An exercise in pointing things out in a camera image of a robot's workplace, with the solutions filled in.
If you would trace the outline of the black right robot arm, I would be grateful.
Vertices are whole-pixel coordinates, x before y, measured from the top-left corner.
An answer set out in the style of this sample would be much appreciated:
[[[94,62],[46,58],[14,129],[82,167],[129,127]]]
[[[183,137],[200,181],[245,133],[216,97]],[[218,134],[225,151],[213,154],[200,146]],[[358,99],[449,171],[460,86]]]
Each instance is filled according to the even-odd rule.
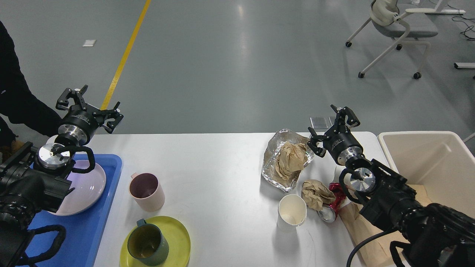
[[[323,135],[311,127],[307,143],[315,155],[328,152],[343,166],[338,182],[344,195],[363,207],[360,214],[381,230],[360,242],[350,253],[349,267],[358,250],[384,235],[399,231],[407,242],[392,241],[394,264],[404,264],[398,253],[412,267],[473,267],[475,265],[474,219],[453,208],[431,203],[422,206],[407,179],[376,159],[369,160],[363,147],[351,133],[360,125],[353,110],[331,105],[336,113],[334,125]]]

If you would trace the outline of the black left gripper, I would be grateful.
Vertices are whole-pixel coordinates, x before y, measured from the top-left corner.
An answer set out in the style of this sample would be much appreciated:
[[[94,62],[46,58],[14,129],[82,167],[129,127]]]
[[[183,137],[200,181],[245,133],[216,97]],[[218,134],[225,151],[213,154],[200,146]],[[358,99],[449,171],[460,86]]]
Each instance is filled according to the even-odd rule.
[[[56,102],[57,110],[69,110],[58,127],[58,143],[82,146],[88,144],[99,127],[112,134],[124,116],[117,102],[112,109],[99,110],[83,99],[88,85],[81,89],[66,88]]]

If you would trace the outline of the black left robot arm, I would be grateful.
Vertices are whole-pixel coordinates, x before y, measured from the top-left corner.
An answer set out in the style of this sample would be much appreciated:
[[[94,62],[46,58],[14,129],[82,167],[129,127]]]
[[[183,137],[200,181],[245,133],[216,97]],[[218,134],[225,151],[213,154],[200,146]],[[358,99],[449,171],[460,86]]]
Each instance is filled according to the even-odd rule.
[[[67,111],[54,142],[34,147],[26,142],[1,164],[1,266],[30,266],[54,257],[66,238],[66,228],[49,225],[29,229],[41,211],[57,212],[74,191],[70,174],[88,174],[96,160],[87,145],[98,128],[111,134],[123,119],[120,102],[112,109],[85,102],[88,89],[66,88],[56,102]]]

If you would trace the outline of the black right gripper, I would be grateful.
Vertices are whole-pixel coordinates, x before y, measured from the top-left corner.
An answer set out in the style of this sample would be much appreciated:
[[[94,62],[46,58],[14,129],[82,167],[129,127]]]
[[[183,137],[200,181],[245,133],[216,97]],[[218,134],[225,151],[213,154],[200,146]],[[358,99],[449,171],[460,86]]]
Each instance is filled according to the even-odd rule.
[[[328,151],[340,166],[346,166],[349,160],[364,158],[363,147],[351,133],[351,128],[361,125],[360,120],[347,106],[338,108],[336,105],[330,105],[330,107],[336,113],[334,125],[324,135],[318,135],[314,128],[308,127],[311,134],[307,142],[308,147],[321,158]],[[324,142],[324,147],[318,147],[319,142]]]

